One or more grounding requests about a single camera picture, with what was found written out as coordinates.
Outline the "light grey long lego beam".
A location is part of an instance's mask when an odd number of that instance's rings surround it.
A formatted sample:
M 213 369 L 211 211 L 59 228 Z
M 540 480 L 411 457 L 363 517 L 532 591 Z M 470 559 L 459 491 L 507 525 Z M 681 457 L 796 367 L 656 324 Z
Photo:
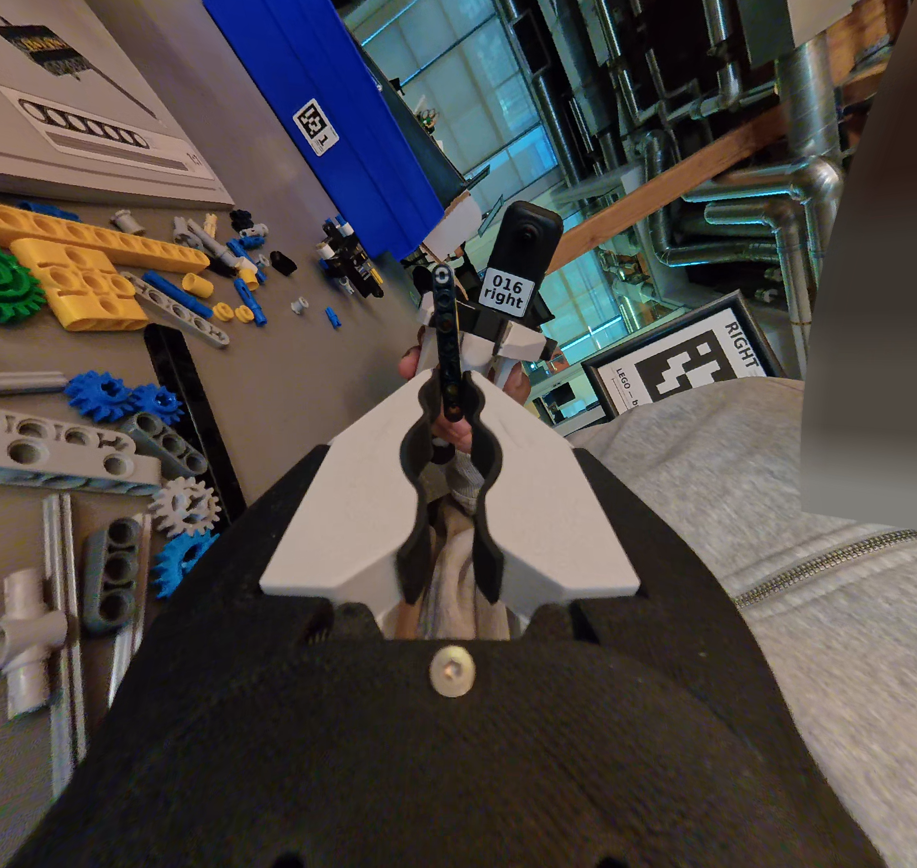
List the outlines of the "light grey long lego beam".
M 149 496 L 161 465 L 126 434 L 1 411 L 3 485 Z

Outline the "wooden railing beam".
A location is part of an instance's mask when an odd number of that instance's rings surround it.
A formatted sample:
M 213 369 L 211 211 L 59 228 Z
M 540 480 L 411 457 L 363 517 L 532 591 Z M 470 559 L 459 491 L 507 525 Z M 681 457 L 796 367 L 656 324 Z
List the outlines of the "wooden railing beam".
M 772 107 L 730 131 L 565 232 L 547 274 L 567 266 L 687 192 L 773 145 L 786 133 L 787 120 L 781 106 Z

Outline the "green lego gear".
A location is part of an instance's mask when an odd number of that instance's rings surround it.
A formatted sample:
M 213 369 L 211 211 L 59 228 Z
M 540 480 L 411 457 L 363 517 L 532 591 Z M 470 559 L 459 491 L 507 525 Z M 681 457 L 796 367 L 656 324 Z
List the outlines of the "green lego gear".
M 21 323 L 47 303 L 40 281 L 12 254 L 1 250 L 1 325 Z

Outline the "person's right hand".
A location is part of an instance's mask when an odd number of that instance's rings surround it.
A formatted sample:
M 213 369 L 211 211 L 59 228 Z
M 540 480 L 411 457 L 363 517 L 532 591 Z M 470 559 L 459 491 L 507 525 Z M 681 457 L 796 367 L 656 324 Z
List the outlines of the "person's right hand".
M 421 341 L 409 348 L 398 363 L 398 373 L 406 381 L 416 374 L 421 353 Z M 531 393 L 531 385 L 521 363 L 515 363 L 503 384 L 502 390 L 519 404 L 525 404 Z M 470 454 L 472 429 L 468 421 L 450 421 L 442 413 L 432 425 L 434 438 L 449 443 L 460 452 Z

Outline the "lego instruction booklet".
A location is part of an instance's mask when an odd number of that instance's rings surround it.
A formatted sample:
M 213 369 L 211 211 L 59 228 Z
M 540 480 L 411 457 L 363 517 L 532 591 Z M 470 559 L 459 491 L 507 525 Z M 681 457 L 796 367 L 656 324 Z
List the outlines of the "lego instruction booklet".
M 4 194 L 232 203 L 85 0 L 1 0 L 1 15 Z

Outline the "scattered small lego pieces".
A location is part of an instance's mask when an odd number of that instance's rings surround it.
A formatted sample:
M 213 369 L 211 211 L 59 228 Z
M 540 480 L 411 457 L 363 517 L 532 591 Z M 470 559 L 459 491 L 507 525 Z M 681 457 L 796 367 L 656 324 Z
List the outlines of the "scattered small lego pieces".
M 268 280 L 267 263 L 259 251 L 267 227 L 263 224 L 244 227 L 222 242 L 216 238 L 217 219 L 214 213 L 208 213 L 203 222 L 176 215 L 171 233 L 181 260 L 159 269 L 144 266 L 140 278 L 148 287 L 162 292 L 207 322 L 226 323 L 235 317 L 242 323 L 263 326 L 267 321 L 254 292 Z M 214 289 L 213 280 L 206 272 L 228 279 L 241 304 L 207 303 L 214 298 Z

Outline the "dark grey three-hole beam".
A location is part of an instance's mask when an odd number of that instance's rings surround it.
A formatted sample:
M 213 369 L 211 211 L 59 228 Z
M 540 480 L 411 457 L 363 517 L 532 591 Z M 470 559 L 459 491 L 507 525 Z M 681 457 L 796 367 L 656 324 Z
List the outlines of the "dark grey three-hole beam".
M 138 520 L 118 518 L 86 538 L 81 617 L 89 635 L 114 633 L 132 619 L 141 536 Z

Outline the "framed black white marker sign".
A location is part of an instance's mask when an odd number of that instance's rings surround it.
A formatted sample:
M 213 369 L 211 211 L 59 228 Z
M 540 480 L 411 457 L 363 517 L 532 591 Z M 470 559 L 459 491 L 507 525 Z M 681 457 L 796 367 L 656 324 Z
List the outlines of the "framed black white marker sign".
M 581 366 L 610 418 L 715 382 L 785 375 L 738 290 L 645 328 Z

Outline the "long black lego beam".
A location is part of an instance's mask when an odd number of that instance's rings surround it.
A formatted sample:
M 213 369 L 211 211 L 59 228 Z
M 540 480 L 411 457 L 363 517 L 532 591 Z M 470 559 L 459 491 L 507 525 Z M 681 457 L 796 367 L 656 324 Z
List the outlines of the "long black lego beam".
M 148 325 L 143 339 L 158 381 L 183 405 L 183 416 L 171 427 L 190 441 L 208 463 L 202 479 L 213 488 L 221 506 L 214 528 L 216 533 L 221 533 L 244 514 L 247 503 L 192 352 L 182 331 L 166 325 Z

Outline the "dark grey short lego beam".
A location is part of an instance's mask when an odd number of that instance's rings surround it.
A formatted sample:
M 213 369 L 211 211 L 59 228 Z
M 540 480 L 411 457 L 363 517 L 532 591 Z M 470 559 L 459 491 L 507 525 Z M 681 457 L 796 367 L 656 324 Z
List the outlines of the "dark grey short lego beam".
M 135 413 L 122 420 L 118 429 L 133 440 L 139 454 L 160 462 L 161 476 L 166 481 L 203 477 L 208 470 L 204 456 L 151 413 Z

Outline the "light grey short lego beam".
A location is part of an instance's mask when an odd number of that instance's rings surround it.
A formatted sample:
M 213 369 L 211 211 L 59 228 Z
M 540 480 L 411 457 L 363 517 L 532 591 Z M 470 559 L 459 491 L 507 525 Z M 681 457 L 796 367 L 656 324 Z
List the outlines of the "light grey short lego beam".
M 119 270 L 118 274 L 131 284 L 140 306 L 156 323 L 171 325 L 215 348 L 223 349 L 229 346 L 228 335 L 211 321 L 190 311 L 135 274 L 124 269 Z

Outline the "white lego cross connector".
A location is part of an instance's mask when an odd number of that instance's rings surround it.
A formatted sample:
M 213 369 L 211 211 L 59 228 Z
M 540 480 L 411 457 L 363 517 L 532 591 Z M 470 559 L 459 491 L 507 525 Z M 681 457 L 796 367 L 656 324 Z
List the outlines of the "white lego cross connector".
M 49 660 L 66 640 L 68 621 L 44 598 L 40 569 L 17 570 L 4 580 L 1 668 L 6 679 L 7 718 L 17 719 L 46 706 L 51 696 Z

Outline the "black yellow lego beam assembly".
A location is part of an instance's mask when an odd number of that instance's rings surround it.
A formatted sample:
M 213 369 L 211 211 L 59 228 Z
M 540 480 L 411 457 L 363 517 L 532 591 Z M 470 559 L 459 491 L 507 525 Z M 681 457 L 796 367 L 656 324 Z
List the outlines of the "black yellow lego beam assembly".
M 446 420 L 456 423 L 464 413 L 455 277 L 448 265 L 440 264 L 432 271 L 431 279 L 442 413 Z

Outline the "yellow lego frame piece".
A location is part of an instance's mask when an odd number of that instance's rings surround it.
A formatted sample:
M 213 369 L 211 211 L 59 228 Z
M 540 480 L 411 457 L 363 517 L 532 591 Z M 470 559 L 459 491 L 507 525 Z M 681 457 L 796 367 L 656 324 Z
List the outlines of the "yellow lego frame piece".
M 133 284 L 102 251 L 29 238 L 8 247 L 40 281 L 68 332 L 131 332 L 149 323 Z

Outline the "blue storage bin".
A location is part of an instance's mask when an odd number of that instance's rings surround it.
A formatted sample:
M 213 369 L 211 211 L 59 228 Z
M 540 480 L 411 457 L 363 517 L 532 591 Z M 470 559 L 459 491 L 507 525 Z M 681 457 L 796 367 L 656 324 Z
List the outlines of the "blue storage bin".
M 202 0 L 371 256 L 419 249 L 467 182 L 331 0 Z

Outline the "person's right forearm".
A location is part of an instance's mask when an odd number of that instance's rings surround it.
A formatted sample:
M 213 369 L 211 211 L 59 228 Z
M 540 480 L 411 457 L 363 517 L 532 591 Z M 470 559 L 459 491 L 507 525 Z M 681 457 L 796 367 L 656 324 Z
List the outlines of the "person's right forearm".
M 468 517 L 476 511 L 484 478 L 471 461 L 470 454 L 456 450 L 444 464 L 433 464 L 431 501 L 450 498 Z

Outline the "small lego assembly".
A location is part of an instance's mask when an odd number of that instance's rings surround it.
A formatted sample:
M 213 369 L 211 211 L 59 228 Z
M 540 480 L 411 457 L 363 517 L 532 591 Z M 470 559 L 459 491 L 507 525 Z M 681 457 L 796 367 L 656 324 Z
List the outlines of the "small lego assembly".
M 315 245 L 327 278 L 351 296 L 384 297 L 383 279 L 374 268 L 353 227 L 340 214 L 323 222 L 324 238 Z

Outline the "long yellow lego beam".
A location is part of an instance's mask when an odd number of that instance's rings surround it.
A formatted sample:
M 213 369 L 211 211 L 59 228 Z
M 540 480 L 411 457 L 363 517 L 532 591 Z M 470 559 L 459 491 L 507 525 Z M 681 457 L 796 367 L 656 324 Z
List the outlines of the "long yellow lego beam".
M 118 266 L 142 267 L 176 274 L 200 274 L 209 268 L 201 251 L 112 229 L 1 206 L 1 245 L 30 239 L 102 251 Z

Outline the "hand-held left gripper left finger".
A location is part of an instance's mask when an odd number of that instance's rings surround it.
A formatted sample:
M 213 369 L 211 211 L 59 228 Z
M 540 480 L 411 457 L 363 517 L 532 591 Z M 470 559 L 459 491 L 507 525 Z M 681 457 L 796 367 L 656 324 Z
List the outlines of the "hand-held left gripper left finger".
M 359 603 L 387 630 L 405 596 L 396 553 L 425 509 L 400 451 L 429 384 L 433 370 L 417 374 L 332 440 L 259 579 L 265 595 Z

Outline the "small white lego gear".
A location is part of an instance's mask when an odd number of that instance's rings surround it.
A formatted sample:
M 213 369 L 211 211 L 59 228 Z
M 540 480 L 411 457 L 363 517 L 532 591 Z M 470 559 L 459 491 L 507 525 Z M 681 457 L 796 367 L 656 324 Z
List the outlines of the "small white lego gear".
M 213 530 L 220 511 L 213 488 L 187 476 L 167 482 L 151 497 L 149 506 L 154 529 L 170 539 Z

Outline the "silver ventilation duct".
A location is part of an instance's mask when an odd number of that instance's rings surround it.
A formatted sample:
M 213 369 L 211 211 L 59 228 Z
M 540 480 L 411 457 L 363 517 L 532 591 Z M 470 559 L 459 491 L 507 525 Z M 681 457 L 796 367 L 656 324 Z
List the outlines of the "silver ventilation duct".
M 794 160 L 728 172 L 676 194 L 704 205 L 719 228 L 762 227 L 773 243 L 722 240 L 675 246 L 667 207 L 648 216 L 648 239 L 665 266 L 776 259 L 781 270 L 800 376 L 806 376 L 811 310 L 843 190 L 835 95 L 827 39 L 821 34 L 775 62 L 782 111 Z

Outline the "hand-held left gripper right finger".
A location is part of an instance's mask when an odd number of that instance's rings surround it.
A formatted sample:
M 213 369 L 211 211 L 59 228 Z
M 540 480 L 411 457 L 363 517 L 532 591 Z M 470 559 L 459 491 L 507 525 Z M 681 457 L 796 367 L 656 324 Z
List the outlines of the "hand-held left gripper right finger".
M 480 473 L 477 587 L 524 631 L 545 605 L 633 597 L 640 579 L 570 443 L 479 372 L 464 376 Z

